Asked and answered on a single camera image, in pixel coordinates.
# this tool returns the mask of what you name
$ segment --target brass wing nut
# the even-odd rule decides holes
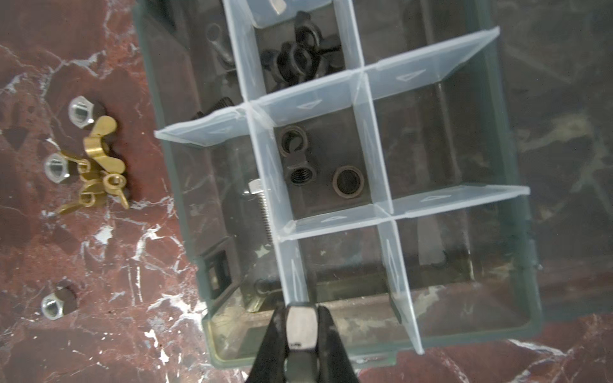
[[[89,180],[95,180],[96,178],[102,177],[102,168],[97,162],[86,158],[77,157],[76,155],[65,150],[60,151],[59,155],[77,165],[77,172],[81,181],[87,182]]]
[[[121,206],[123,206],[124,209],[130,209],[130,203],[128,202],[128,197],[125,190],[126,183],[126,177],[122,176],[121,174],[109,173],[102,179],[102,184],[104,185],[104,190],[106,193],[116,195],[119,197]]]
[[[117,122],[109,116],[102,116],[94,125],[89,136],[83,139],[83,146],[88,157],[96,161],[107,173],[122,174],[126,171],[126,164],[109,156],[109,146],[104,140],[105,136],[117,130]]]
[[[65,203],[57,209],[60,215],[73,213],[82,207],[101,206],[107,201],[107,194],[100,178],[88,180],[83,183],[79,190],[78,199],[74,202]]]

